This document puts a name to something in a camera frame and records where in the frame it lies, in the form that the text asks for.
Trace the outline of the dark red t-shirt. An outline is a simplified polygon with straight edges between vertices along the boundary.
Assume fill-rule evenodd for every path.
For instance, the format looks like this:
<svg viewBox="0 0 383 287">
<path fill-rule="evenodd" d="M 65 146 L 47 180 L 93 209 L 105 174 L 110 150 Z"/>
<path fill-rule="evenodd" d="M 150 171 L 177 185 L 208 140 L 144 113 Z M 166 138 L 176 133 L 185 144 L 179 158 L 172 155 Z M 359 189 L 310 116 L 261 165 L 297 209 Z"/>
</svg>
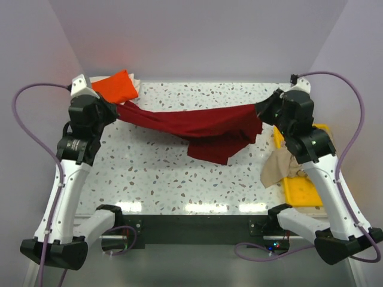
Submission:
<svg viewBox="0 0 383 287">
<path fill-rule="evenodd" d="M 189 157 L 226 165 L 263 131 L 254 104 L 177 112 L 152 112 L 132 102 L 117 106 L 120 120 L 189 141 Z"/>
</svg>

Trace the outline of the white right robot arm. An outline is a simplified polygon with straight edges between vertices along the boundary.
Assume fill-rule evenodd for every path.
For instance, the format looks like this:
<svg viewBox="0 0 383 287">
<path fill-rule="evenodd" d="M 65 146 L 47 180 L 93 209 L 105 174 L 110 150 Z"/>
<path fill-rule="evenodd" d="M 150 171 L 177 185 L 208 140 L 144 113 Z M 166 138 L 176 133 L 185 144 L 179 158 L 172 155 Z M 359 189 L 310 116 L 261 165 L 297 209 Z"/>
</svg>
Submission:
<svg viewBox="0 0 383 287">
<path fill-rule="evenodd" d="M 268 211 L 268 231 L 279 235 L 288 230 L 303 237 L 329 265 L 382 242 L 382 230 L 370 225 L 342 183 L 329 134 L 313 125 L 314 102 L 309 93 L 278 88 L 256 104 L 256 111 L 263 123 L 275 126 L 283 135 L 287 149 L 314 184 L 328 217 L 322 222 L 281 204 Z"/>
</svg>

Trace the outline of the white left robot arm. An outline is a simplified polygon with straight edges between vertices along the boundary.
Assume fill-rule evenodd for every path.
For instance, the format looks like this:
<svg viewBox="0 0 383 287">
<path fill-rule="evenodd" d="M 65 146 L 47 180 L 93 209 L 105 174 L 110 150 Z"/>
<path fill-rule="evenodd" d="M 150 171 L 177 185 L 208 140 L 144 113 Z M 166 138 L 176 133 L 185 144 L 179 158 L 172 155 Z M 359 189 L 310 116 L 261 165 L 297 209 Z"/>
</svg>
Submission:
<svg viewBox="0 0 383 287">
<path fill-rule="evenodd" d="M 100 94 L 73 97 L 70 120 L 57 144 L 55 180 L 43 219 L 33 238 L 24 239 L 20 251 L 33 262 L 50 267 L 79 270 L 89 247 L 103 233 L 123 230 L 122 210 L 102 204 L 81 225 L 74 219 L 80 193 L 101 147 L 104 128 L 118 118 L 117 107 Z"/>
</svg>

